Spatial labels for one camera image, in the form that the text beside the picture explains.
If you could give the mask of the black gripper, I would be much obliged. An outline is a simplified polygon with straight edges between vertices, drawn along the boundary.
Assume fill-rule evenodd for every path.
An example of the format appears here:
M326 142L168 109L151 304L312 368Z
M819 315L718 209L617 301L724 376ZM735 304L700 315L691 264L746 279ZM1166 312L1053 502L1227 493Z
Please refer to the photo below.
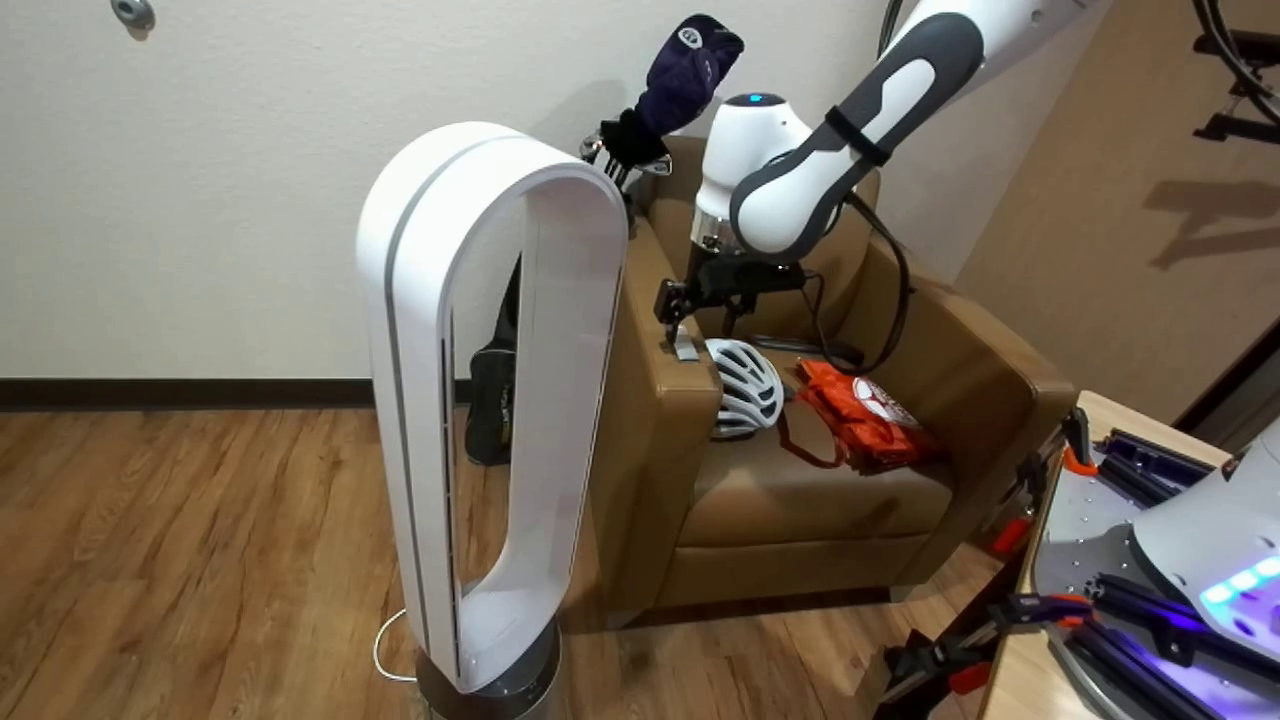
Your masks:
M740 315L748 315L763 290L802 287L804 268L797 261L696 249L689 257L689 271L655 287L655 319L664 323L664 348L676 350L676 344L683 340L683 315L700 309L724 309L719 336L735 340Z

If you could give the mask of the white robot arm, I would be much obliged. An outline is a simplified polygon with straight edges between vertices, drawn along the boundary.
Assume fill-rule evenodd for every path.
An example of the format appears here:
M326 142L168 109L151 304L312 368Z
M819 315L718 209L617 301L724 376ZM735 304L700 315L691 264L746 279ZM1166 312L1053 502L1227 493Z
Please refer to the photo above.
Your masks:
M802 264L858 184L970 87L1034 57L1091 0L921 0L858 87L815 122L785 97L740 91L718 115L691 200L691 264L655 295L676 331L696 309L754 301L735 268Z

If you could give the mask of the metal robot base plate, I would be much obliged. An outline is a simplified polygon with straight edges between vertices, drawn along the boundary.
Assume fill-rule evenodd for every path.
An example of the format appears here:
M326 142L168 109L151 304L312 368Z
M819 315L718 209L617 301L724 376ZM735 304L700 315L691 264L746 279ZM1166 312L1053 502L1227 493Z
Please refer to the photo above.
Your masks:
M1280 720L1280 427L1227 465L1134 430L1064 470L1034 588L1080 590L1064 636L1103 720Z

